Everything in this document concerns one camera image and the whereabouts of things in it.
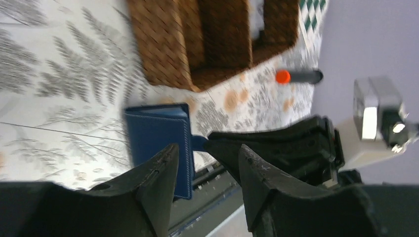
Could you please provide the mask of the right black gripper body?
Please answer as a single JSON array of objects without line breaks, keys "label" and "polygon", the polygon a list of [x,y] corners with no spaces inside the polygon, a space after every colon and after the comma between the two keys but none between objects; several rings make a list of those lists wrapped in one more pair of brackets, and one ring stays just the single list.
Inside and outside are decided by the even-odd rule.
[{"label": "right black gripper body", "polygon": [[311,116],[300,122],[307,122],[310,135],[318,135],[318,155],[310,155],[308,162],[294,171],[295,178],[321,188],[340,188],[351,184],[363,184],[358,170],[339,171],[345,164],[340,134],[327,117]]}]

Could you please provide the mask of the blue leather card holder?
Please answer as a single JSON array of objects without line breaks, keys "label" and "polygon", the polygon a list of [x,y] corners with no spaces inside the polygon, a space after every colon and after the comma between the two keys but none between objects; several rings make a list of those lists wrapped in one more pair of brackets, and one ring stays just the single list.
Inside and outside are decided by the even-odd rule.
[{"label": "blue leather card holder", "polygon": [[191,199],[195,178],[193,152],[203,152],[207,139],[192,134],[188,104],[128,107],[124,116],[133,165],[146,162],[169,144],[179,146],[174,196]]}]

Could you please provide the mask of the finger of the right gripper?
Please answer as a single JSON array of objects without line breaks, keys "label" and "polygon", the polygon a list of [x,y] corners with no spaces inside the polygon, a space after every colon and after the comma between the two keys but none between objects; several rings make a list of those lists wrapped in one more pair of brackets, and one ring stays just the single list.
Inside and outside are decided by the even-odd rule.
[{"label": "finger of the right gripper", "polygon": [[313,116],[265,132],[213,132],[203,148],[226,169],[238,170],[242,145],[281,170],[317,169],[328,161],[328,119]]}]

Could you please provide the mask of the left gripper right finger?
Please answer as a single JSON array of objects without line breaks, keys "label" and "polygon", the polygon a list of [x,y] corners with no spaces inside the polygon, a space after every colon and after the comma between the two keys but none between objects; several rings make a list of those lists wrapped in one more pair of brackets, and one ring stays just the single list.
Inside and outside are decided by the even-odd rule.
[{"label": "left gripper right finger", "polygon": [[239,152],[248,230],[255,237],[416,237],[416,185],[309,185],[266,162],[248,146]]}]

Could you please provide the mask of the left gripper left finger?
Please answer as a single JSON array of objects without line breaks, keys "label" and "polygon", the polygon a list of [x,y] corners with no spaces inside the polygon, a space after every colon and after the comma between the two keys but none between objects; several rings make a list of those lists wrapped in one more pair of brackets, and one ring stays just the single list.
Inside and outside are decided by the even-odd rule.
[{"label": "left gripper left finger", "polygon": [[178,146],[94,186],[2,182],[3,237],[166,237],[178,170]]}]

